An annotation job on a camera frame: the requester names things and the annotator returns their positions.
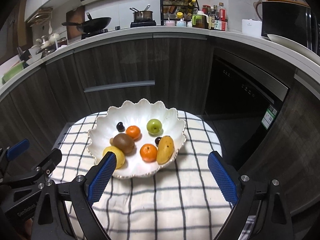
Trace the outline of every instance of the dishwasher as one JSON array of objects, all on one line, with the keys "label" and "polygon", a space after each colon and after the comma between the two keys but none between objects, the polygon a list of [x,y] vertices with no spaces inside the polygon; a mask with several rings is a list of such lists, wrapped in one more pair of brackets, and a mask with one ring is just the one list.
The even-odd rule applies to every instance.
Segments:
[{"label": "dishwasher", "polygon": [[272,127],[288,93],[252,63],[215,49],[204,118],[217,134],[222,157],[239,170]]}]

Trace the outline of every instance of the cutting board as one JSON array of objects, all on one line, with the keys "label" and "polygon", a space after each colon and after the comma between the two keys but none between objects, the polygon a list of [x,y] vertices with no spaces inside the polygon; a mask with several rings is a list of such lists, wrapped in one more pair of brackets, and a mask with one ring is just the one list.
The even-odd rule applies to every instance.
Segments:
[{"label": "cutting board", "polygon": [[[66,13],[67,22],[83,23],[84,22],[84,6],[80,6],[75,10]],[[77,30],[76,26],[67,26],[68,40],[83,34]]]}]

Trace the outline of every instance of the drawer handle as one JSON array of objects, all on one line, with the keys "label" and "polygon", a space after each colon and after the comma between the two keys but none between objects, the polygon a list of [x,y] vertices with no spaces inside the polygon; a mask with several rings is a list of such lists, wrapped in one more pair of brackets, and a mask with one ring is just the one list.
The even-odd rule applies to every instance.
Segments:
[{"label": "drawer handle", "polygon": [[109,89],[116,89],[116,88],[144,87],[144,86],[154,86],[154,85],[155,85],[154,80],[126,82],[126,83],[117,83],[117,84],[85,88],[84,92],[88,93],[88,92],[95,92],[95,91],[109,90]]}]

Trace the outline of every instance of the green bowl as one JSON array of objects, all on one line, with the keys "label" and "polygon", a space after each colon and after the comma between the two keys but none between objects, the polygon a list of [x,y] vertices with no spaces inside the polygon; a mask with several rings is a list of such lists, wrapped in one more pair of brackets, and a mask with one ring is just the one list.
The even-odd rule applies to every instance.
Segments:
[{"label": "green bowl", "polygon": [[2,84],[8,82],[11,78],[13,78],[16,74],[18,74],[23,69],[23,62],[18,63],[17,65],[10,68],[2,77]]}]

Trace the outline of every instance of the table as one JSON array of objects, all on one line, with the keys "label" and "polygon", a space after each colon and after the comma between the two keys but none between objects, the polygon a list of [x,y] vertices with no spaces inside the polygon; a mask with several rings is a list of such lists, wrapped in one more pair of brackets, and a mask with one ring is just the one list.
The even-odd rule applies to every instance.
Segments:
[{"label": "table", "polygon": [[[56,183],[86,174],[94,165],[87,151],[87,132],[95,127],[100,112],[76,122],[59,143],[62,161],[51,174]],[[214,239],[231,211],[208,169],[207,156],[221,154],[218,137],[200,118],[178,111],[186,120],[187,141],[170,166],[149,178],[112,178],[92,208],[112,240]],[[84,239],[71,203],[70,220],[79,239]]]}]

